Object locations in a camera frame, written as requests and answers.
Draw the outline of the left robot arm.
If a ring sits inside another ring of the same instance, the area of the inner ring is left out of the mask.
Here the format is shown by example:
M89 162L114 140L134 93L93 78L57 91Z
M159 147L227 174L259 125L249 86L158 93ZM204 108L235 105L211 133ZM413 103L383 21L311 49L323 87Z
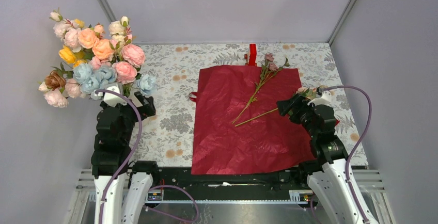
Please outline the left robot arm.
M97 134L91 157L97 197L95 223L124 223L123 188L134 151L130 139L135 124L154 116L156 108L154 98L140 92L134 94L139 106L110 90L104 90L103 96L111 97L115 105L102 101L102 109L97 115Z

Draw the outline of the brown rose stem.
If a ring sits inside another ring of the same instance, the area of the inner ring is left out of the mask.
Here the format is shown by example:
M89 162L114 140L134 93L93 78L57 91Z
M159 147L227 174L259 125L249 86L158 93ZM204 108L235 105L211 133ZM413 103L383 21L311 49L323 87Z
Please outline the brown rose stem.
M61 62L59 67L52 67L53 70L44 79L44 83L49 90L64 88L68 79L73 78L73 68Z

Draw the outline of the brown and red wrapping paper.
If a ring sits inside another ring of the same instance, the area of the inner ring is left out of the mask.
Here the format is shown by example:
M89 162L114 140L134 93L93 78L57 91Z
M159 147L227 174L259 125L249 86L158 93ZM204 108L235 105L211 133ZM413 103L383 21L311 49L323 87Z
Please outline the brown and red wrapping paper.
M194 175L268 173L314 159L310 136L278 111L235 127L290 99L301 87L297 69L283 69L232 124L260 80L260 67L214 66L199 72L194 122Z

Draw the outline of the light blue flower stem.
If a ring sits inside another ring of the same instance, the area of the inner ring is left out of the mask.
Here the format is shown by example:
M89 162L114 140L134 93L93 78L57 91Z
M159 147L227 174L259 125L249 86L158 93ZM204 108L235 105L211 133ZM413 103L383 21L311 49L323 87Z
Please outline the light blue flower stem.
M82 93L92 95L96 90L103 89L110 83L119 83L116 81L117 74L112 65L101 65L94 69L91 64L83 63L73 69L73 79ZM122 87L123 95L126 97L131 95L132 90L137 90L148 97L156 89L157 79L153 75L141 74L137 70L136 80L133 83L122 84Z

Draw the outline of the peach rose stem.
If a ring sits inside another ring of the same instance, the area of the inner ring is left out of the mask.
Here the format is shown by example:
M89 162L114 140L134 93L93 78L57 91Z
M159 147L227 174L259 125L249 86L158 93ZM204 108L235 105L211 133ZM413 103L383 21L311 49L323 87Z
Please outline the peach rose stem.
M322 89L322 88L301 87L301 88L299 88L299 89L296 91L295 94L301 94L301 95L303 95L304 97L308 98L308 99L311 101L311 100L313 100L314 98L320 97L324 91L330 91L330 90L324 90L324 89ZM250 118L250 119L248 119L248 120L245 120L245 121L243 121L243 122L240 122L240 123L238 123L238 124L235 124L234 126L235 126L235 127L237 127L237 126L241 126L241 125L243 125L243 124L246 124L246 123L248 123L248 122L251 122L251 121L253 121L253 120L256 120L256 119L258 119L258 118L260 118L260 117L262 117L262 116L265 116L265 115L267 115L267 114L273 113L273 112L275 112L275 111L277 111L277 110L278 110L277 108L272 109L272 110L268 110L268 111L266 111L266 112L264 112L264 113L261 113L261 114L255 116L255 117L252 117L252 118Z

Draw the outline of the small blue bud stem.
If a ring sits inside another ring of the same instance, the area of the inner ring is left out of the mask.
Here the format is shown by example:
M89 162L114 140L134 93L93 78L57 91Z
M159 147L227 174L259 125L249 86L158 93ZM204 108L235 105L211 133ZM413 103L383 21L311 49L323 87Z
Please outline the small blue bud stem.
M273 77L276 76L278 72L280 72L284 67L289 67L289 59L285 57L285 61L281 66L278 66L274 62L274 56L272 53L267 53L264 56L264 62L261 67L261 73L260 73L260 80L259 82L255 83L255 91L251 95L251 97L248 99L245 107L241 110L241 112L237 115L237 117L232 121L232 124L235 124L235 122L242 116L242 114L249 108L249 106L257 101L257 93L259 90Z

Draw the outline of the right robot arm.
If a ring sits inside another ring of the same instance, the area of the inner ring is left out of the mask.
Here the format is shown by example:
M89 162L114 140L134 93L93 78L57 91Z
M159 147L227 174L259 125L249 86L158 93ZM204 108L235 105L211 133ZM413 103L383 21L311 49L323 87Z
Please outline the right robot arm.
M314 192L332 223L378 223L357 185L344 144L335 134L337 119L329 101L295 94L276 106L281 116L288 115L310 136L316 159L299 164L298 186Z

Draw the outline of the pink rose stem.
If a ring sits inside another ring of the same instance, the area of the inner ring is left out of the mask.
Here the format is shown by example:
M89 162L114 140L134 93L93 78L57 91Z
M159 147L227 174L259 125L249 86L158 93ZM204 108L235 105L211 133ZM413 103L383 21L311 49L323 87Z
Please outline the pink rose stem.
M128 62L121 61L112 65L116 71L116 81L122 84L133 83L136 80L137 70Z

